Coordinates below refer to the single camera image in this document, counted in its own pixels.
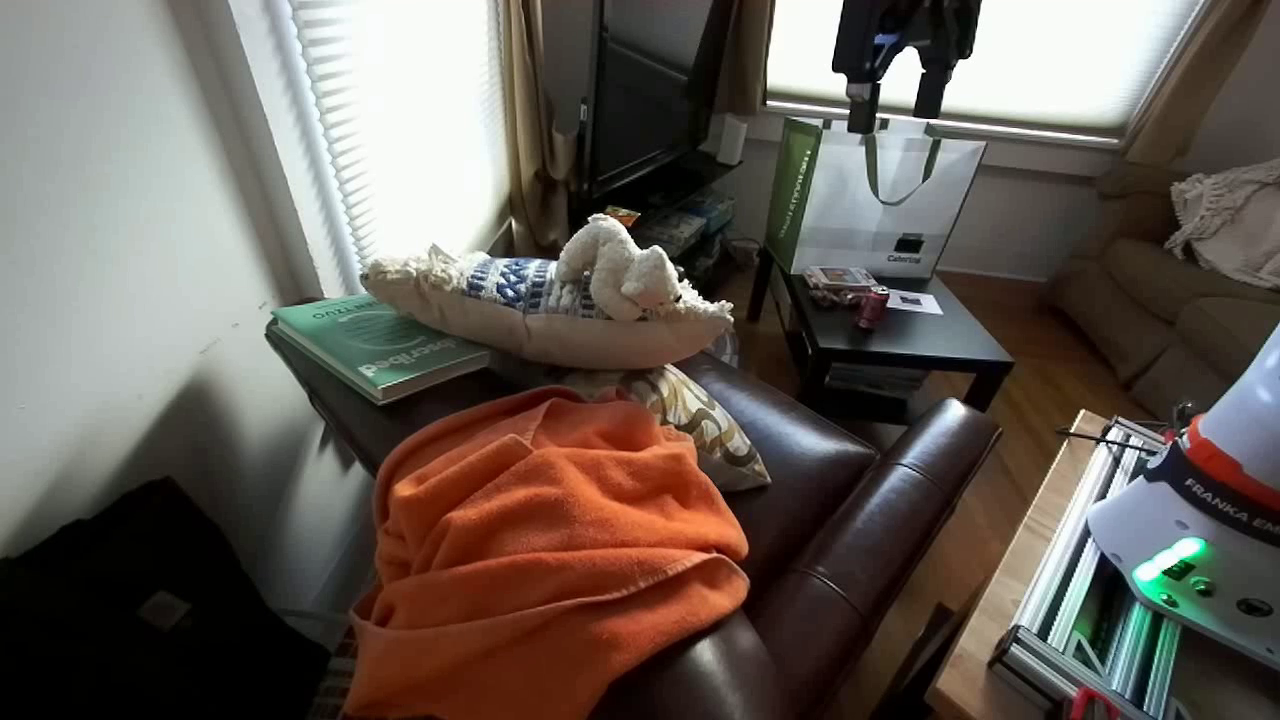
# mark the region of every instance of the book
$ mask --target book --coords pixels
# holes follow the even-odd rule
[[[417,323],[376,298],[283,306],[270,329],[371,406],[395,406],[493,364],[482,345]]]

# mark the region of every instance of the orange towel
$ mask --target orange towel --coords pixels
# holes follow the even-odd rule
[[[581,720],[747,595],[687,437],[537,387],[406,437],[376,476],[349,718]]]

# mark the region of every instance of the armrest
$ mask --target armrest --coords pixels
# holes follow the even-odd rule
[[[944,401],[750,604],[798,718],[826,700],[832,676],[873,641],[992,445],[989,415]]]
[[[633,670],[595,705],[595,720],[780,720],[790,718],[754,629],[734,611],[711,632]]]

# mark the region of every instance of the wooden floor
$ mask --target wooden floor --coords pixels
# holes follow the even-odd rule
[[[1076,409],[1149,421],[1071,323],[1042,306],[1042,286],[989,278],[944,281],[1016,362],[992,406],[1000,445],[840,689],[840,720],[873,718],[936,604],[964,608],[979,595]],[[747,286],[750,270],[734,270],[715,292],[734,306],[741,364],[790,394],[796,369],[775,306],[767,306],[758,323],[747,323]],[[961,397],[961,387],[961,377],[936,377],[927,394]]]

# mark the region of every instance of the brown leather armchair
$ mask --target brown leather armchair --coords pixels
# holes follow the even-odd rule
[[[476,374],[371,409],[270,333],[269,341],[367,472],[419,423],[515,394]],[[815,718],[951,516],[997,423],[944,401],[891,451],[877,451],[715,355],[681,369],[744,423],[772,472],[772,487],[727,497],[750,543],[750,595],[711,632],[614,679],[595,718]]]

